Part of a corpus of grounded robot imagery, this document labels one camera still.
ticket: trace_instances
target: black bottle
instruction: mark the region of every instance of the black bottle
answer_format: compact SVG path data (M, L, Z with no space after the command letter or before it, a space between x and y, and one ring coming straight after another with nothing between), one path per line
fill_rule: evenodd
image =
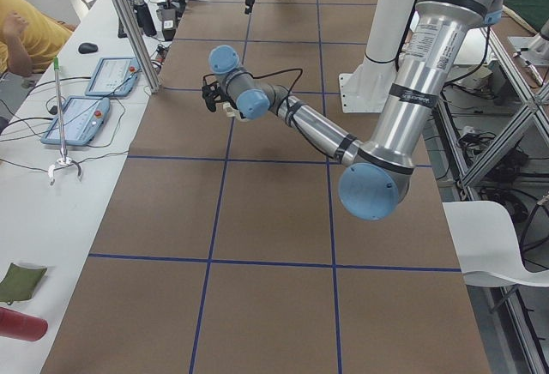
M145 35L148 37L156 35L153 17L151 16L151 12L148 10L145 0L134 0L134 10L137 15L137 24L143 28Z

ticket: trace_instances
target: chair seat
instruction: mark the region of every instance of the chair seat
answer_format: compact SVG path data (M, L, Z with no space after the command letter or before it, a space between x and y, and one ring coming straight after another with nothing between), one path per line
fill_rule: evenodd
M524 268L515 228L507 210L491 201L443 204L466 284L549 287L549 270Z

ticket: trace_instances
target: blue joint cap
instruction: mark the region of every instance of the blue joint cap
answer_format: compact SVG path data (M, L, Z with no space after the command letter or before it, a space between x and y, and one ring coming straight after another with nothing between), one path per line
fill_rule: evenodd
M209 53L208 61L212 72L220 75L237 68L240 58L230 45L220 45Z
M499 9L497 11L488 13L484 18L484 25L489 26L497 24L499 20L501 20L501 15L503 12L504 11L502 9Z
M237 98L237 108L248 119L265 115L270 107L267 95L261 89L248 89Z
M398 189L383 168L360 162L341 175L339 195L349 213L361 220L381 220L395 211Z

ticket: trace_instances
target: blue and white device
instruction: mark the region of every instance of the blue and white device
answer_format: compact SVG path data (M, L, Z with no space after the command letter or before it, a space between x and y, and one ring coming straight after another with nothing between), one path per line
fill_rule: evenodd
M104 57L87 85L87 96L125 97L136 84L140 70L135 57Z
M67 145L82 147L92 141L105 122L110 108L111 101L108 97L68 97L63 105L63 122ZM52 145L61 143L57 117L53 118L40 142Z

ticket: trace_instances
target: yellow shirt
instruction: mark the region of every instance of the yellow shirt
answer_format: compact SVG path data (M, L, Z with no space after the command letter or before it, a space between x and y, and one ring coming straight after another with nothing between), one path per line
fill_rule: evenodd
M25 0L0 0L0 26L11 11L15 11L28 22L21 42L33 60L33 73L44 72L72 32L42 14ZM5 45L2 27L0 27L0 72L4 72L7 68L8 47Z

